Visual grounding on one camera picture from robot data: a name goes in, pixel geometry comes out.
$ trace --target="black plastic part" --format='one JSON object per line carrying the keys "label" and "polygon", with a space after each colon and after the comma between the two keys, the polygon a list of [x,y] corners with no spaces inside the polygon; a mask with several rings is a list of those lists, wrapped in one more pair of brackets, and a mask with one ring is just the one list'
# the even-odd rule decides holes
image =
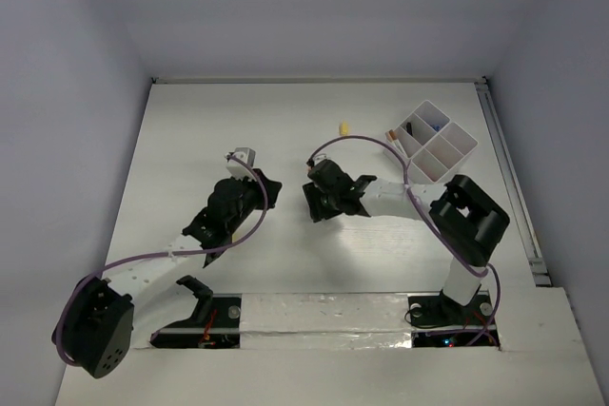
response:
{"label": "black plastic part", "polygon": [[[213,298],[209,287],[191,276],[177,281],[187,287],[198,299],[192,315],[188,319],[178,320],[159,332],[150,342],[154,347],[166,349],[228,349],[239,347],[239,318],[232,318],[228,309],[237,306],[241,309],[241,297]],[[207,329],[208,339],[202,340]]]}
{"label": "black plastic part", "polygon": [[[66,315],[62,345],[66,354],[95,378],[111,373],[131,343],[133,303],[108,283],[91,280],[76,296]],[[56,344],[56,332],[51,340]]]}
{"label": "black plastic part", "polygon": [[353,181],[329,159],[313,166],[307,176],[312,183],[303,185],[303,192],[313,222],[332,219],[343,213],[369,217],[360,198],[367,186],[377,179],[376,176],[362,175]]}
{"label": "black plastic part", "polygon": [[427,330],[476,322],[474,313],[480,313],[483,303],[491,304],[488,294],[477,294],[467,306],[461,306],[442,292],[439,295],[416,295],[408,297],[408,320],[414,328]]}
{"label": "black plastic part", "polygon": [[[268,208],[274,208],[282,184],[271,181],[262,170],[254,169],[265,187]],[[229,244],[233,233],[255,209],[263,209],[265,199],[257,182],[227,178],[216,183],[207,199],[207,206],[195,216],[182,235],[195,238],[203,249]],[[204,268],[223,252],[207,254]]]}
{"label": "black plastic part", "polygon": [[[501,345],[497,330],[489,330],[488,332],[495,341]],[[438,335],[433,331],[417,331],[412,335],[412,347],[445,347],[450,349],[453,347],[463,347],[471,341],[476,334],[474,332],[455,333],[454,335]],[[495,343],[487,336],[478,338],[471,347],[488,347],[495,346]]]}
{"label": "black plastic part", "polygon": [[472,266],[485,266],[510,218],[469,177],[455,175],[429,215],[442,236]]}

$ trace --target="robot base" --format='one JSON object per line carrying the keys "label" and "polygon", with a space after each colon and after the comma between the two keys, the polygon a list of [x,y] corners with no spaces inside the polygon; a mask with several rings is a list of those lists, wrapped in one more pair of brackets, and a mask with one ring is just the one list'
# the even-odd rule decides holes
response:
{"label": "robot base", "polygon": [[[472,347],[497,347],[495,341],[499,341],[499,334],[497,330],[490,330],[488,334],[493,337],[478,338]],[[418,347],[445,347],[447,349],[452,347],[464,347],[474,337],[473,333],[456,333],[454,335],[447,335],[445,333],[433,332],[433,331],[418,331],[412,334],[412,347],[415,349]]]}
{"label": "robot base", "polygon": [[434,329],[465,325],[480,325],[493,310],[488,293],[478,293],[466,306],[454,302],[442,292],[439,295],[408,297],[408,312],[404,317],[414,328]]}
{"label": "robot base", "polygon": [[174,322],[150,341],[157,349],[235,349],[240,345],[241,297],[213,299],[205,323]]}

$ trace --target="small yellow object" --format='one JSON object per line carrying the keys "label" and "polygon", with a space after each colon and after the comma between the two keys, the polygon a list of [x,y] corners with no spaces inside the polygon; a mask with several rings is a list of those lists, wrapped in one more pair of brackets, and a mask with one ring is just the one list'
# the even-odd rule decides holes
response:
{"label": "small yellow object", "polygon": [[339,135],[344,137],[345,135],[348,135],[348,134],[349,134],[349,124],[347,124],[345,121],[343,121],[339,124]]}

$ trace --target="screw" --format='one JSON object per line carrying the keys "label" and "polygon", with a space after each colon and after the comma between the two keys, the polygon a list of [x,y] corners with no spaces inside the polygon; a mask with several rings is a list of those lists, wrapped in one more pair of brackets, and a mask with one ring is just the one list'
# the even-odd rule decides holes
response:
{"label": "screw", "polygon": [[490,303],[483,303],[480,305],[480,312],[483,316],[489,317],[491,314],[493,314],[493,307]]}
{"label": "screw", "polygon": [[231,306],[228,308],[228,316],[231,319],[238,319],[241,316],[241,308],[239,306]]}
{"label": "screw", "polygon": [[422,316],[422,307],[420,304],[418,303],[413,303],[412,306],[410,306],[410,316],[418,319]]}

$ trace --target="red wire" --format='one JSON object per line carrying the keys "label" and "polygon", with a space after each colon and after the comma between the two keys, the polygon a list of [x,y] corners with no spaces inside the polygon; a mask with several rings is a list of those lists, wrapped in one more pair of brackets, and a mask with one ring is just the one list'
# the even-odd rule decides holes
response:
{"label": "red wire", "polygon": [[216,319],[216,314],[218,314],[218,310],[214,309],[211,312],[211,318],[209,318],[209,322],[206,325],[206,329],[203,332],[203,336],[201,337],[201,339],[199,339],[199,344],[201,344],[202,342],[207,341],[209,339],[209,335],[207,334],[207,332],[211,328],[211,325],[213,325],[213,320]]}
{"label": "red wire", "polygon": [[484,320],[484,318],[480,314],[478,314],[478,311],[474,311],[474,316],[476,317],[476,319],[482,322],[482,325],[486,326],[486,320]]}

